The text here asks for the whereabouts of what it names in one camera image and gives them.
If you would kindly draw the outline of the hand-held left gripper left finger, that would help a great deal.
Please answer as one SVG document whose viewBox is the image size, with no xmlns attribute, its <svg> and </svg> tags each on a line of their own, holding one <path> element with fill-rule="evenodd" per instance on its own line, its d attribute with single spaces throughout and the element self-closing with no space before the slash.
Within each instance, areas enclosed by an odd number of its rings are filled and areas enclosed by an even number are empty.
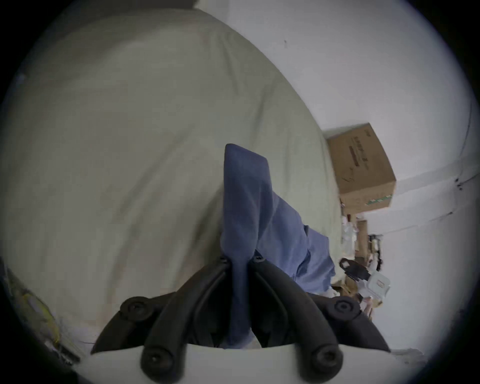
<svg viewBox="0 0 480 384">
<path fill-rule="evenodd" d="M 154 382 L 178 382 L 188 342 L 219 347 L 231 318 L 231 263 L 220 258 L 202 267 L 177 291 L 130 297 L 104 327 L 91 354 L 143 347 L 139 365 Z"/>
</svg>

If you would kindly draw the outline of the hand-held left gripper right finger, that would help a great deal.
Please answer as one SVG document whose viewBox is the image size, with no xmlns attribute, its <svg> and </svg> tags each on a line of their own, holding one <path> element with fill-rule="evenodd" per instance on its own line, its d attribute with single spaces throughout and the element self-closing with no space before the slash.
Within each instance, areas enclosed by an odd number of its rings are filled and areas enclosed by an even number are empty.
<svg viewBox="0 0 480 384">
<path fill-rule="evenodd" d="M 261 255 L 249 261 L 249 314 L 263 348 L 296 344 L 306 380 L 331 380 L 341 371 L 340 345 L 391 351 L 356 300 L 307 293 Z"/>
</svg>

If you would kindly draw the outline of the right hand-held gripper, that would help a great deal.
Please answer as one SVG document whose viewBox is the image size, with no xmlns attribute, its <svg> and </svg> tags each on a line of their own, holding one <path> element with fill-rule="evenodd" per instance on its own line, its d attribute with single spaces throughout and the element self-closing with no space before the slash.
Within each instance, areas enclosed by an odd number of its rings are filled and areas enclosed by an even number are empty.
<svg viewBox="0 0 480 384">
<path fill-rule="evenodd" d="M 339 261 L 339 267 L 349 278 L 359 281 L 359 295 L 363 298 L 385 300 L 391 286 L 390 280 L 385 275 L 380 272 L 370 273 L 364 265 L 347 258 Z"/>
</svg>

